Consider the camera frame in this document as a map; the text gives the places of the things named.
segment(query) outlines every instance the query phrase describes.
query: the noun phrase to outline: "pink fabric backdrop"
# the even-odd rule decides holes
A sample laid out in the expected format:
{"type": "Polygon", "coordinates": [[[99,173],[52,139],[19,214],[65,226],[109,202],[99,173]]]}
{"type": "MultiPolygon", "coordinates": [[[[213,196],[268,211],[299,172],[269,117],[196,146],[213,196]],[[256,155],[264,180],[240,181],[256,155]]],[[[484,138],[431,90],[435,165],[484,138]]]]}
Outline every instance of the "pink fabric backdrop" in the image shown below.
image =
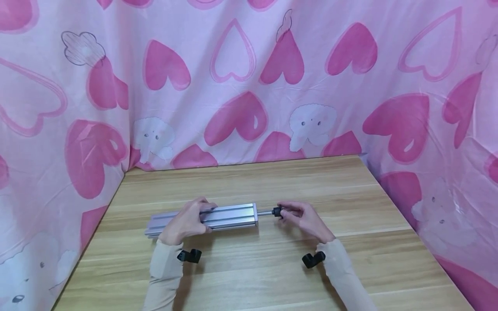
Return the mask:
{"type": "Polygon", "coordinates": [[[132,166],[362,153],[494,310],[497,44],[497,0],[0,0],[0,308],[50,309],[132,166]]]}

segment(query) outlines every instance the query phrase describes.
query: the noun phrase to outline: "wooden table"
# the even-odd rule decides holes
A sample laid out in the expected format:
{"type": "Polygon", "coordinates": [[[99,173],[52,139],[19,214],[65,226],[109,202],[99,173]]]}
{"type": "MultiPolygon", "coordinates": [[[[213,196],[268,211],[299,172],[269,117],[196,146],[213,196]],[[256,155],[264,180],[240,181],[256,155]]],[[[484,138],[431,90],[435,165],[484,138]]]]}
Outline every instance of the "wooden table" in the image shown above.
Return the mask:
{"type": "MultiPolygon", "coordinates": [[[[128,172],[56,311],[140,310],[154,244],[151,214],[204,195],[220,206],[308,201],[340,238],[379,310],[472,310],[357,156],[160,172],[128,172]]],[[[263,216],[259,228],[190,238],[175,310],[343,310],[322,265],[301,257],[316,242],[263,216]]]]}

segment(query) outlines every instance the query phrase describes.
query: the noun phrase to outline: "forearm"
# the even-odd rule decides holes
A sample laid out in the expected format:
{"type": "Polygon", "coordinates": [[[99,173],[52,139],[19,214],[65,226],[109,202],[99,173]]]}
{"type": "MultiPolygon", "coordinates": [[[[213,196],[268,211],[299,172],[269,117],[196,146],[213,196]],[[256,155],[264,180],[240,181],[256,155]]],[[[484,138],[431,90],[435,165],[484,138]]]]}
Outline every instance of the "forearm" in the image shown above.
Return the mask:
{"type": "Polygon", "coordinates": [[[157,241],[150,262],[150,280],[143,311],[168,311],[173,308],[176,290],[183,276],[183,262],[177,256],[183,244],[169,246],[157,241]]]}
{"type": "Polygon", "coordinates": [[[369,294],[356,276],[346,250],[342,243],[335,239],[327,244],[318,244],[317,252],[325,254],[324,266],[330,283],[341,297],[349,311],[377,310],[369,294]]]}

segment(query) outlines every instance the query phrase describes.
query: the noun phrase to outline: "white cartoon character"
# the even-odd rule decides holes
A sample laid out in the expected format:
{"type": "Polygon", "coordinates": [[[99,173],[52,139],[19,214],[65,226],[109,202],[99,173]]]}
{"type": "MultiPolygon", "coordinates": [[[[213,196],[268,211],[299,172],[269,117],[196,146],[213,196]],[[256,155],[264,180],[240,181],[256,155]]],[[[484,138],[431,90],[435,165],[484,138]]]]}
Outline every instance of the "white cartoon character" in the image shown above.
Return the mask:
{"type": "Polygon", "coordinates": [[[468,246],[477,238],[477,232],[454,202],[443,178],[432,183],[411,213],[419,222],[417,233],[433,253],[443,255],[448,246],[468,246]]]}
{"type": "Polygon", "coordinates": [[[322,104],[299,106],[290,116],[290,151],[299,151],[307,140],[315,146],[323,146],[329,141],[329,135],[337,119],[333,107],[322,104]]]}
{"type": "Polygon", "coordinates": [[[140,149],[140,163],[146,163],[149,153],[162,160],[173,157],[169,145],[175,140],[173,128],[158,117],[148,117],[135,121],[135,148],[140,149]]]}
{"type": "Polygon", "coordinates": [[[0,310],[50,310],[57,297],[50,289],[62,284],[78,260],[67,250],[59,258],[59,244],[47,233],[38,233],[15,254],[0,264],[0,310]]]}

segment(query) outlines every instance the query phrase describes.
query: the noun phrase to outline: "metal rod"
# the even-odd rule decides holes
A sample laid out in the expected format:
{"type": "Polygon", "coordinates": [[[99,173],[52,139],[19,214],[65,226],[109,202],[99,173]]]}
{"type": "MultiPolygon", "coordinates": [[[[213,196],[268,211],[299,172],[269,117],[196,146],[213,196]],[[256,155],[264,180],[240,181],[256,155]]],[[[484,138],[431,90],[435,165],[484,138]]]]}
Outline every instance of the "metal rod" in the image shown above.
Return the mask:
{"type": "Polygon", "coordinates": [[[272,210],[259,211],[259,212],[257,212],[257,215],[258,216],[273,215],[273,211],[272,210]]]}

